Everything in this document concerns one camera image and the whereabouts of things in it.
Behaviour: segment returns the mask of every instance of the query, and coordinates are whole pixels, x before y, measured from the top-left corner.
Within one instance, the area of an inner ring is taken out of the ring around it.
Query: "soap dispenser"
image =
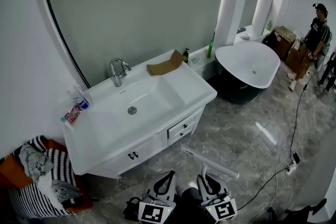
[[[188,54],[188,51],[189,51],[189,49],[185,48],[185,51],[184,51],[184,53],[183,53],[183,61],[184,61],[185,63],[188,63],[188,61],[189,61],[189,54]]]

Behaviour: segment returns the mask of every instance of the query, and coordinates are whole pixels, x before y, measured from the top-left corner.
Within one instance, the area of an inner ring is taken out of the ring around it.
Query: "cap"
[[[317,6],[315,6],[315,9],[321,10],[322,12],[324,12],[325,17],[327,17],[328,11],[327,11],[327,8],[323,4],[319,3]]]

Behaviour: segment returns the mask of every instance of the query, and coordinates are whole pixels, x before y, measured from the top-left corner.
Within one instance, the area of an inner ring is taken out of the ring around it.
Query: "black and white striped fabric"
[[[36,150],[45,153],[51,159],[54,164],[51,170],[52,179],[64,180],[76,186],[75,176],[68,154],[55,149],[47,150],[42,143],[43,139],[45,139],[43,136],[38,136],[30,140],[28,144]],[[18,156],[18,154],[19,151],[17,152],[17,150],[13,152],[14,156]],[[8,195],[14,211],[22,218],[43,218],[75,214],[67,210],[57,210],[54,208],[48,197],[40,192],[35,183],[29,184],[22,189],[12,188],[8,190]],[[65,201],[62,205],[65,208],[69,208],[75,207],[81,204],[81,202],[81,198],[76,198]]]

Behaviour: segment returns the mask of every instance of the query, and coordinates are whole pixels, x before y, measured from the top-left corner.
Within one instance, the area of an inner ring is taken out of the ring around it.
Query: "sink drain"
[[[129,108],[127,109],[127,112],[128,112],[130,115],[134,115],[134,114],[136,114],[136,111],[137,111],[137,109],[136,109],[136,107],[134,107],[134,106],[131,106],[131,107],[129,107]]]

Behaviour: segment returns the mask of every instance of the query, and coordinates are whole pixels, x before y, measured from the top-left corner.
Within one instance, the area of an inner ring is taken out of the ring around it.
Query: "chrome faucet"
[[[121,64],[122,71],[121,71],[120,74],[117,74],[116,70],[114,69],[114,63],[115,62],[119,62]],[[121,60],[120,58],[113,58],[110,61],[110,68],[111,68],[111,72],[112,72],[111,79],[112,79],[112,81],[113,81],[113,83],[114,83],[114,85],[116,87],[120,87],[121,86],[121,80],[120,79],[127,76],[124,66],[126,66],[128,68],[128,70],[131,71],[131,68],[128,65],[128,63],[126,63],[125,61]]]

